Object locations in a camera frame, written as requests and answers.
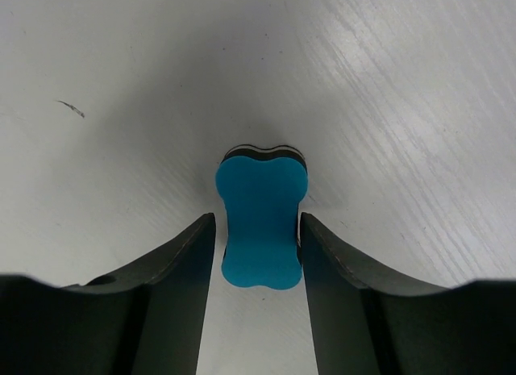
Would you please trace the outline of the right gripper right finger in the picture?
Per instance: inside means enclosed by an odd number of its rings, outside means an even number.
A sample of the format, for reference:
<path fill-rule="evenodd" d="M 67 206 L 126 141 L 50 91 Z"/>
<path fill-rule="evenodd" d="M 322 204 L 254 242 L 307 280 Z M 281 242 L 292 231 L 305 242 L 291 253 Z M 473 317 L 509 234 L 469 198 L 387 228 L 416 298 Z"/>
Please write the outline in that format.
<path fill-rule="evenodd" d="M 312 214 L 300 230 L 319 373 L 455 373 L 453 335 L 428 298 L 442 286 L 390 268 Z"/>

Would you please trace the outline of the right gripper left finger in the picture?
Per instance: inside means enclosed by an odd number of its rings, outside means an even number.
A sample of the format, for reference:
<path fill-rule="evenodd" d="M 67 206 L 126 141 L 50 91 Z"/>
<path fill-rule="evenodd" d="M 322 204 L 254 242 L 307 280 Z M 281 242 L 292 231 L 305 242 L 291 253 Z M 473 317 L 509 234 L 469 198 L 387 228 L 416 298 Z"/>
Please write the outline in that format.
<path fill-rule="evenodd" d="M 130 295 L 115 373 L 196 373 L 215 235 L 214 214 L 206 213 L 131 263 L 66 287 L 94 298 Z"/>

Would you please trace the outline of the blue whiteboard eraser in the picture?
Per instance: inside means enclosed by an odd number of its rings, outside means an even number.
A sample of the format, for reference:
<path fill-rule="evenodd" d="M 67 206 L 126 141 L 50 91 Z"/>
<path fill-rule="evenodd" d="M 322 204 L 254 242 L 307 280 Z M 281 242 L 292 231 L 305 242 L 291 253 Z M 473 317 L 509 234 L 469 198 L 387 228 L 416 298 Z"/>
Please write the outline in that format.
<path fill-rule="evenodd" d="M 215 174 L 227 215 L 221 270 L 230 284 L 289 290 L 302 279 L 299 205 L 308 191 L 301 152 L 289 145 L 230 149 Z"/>

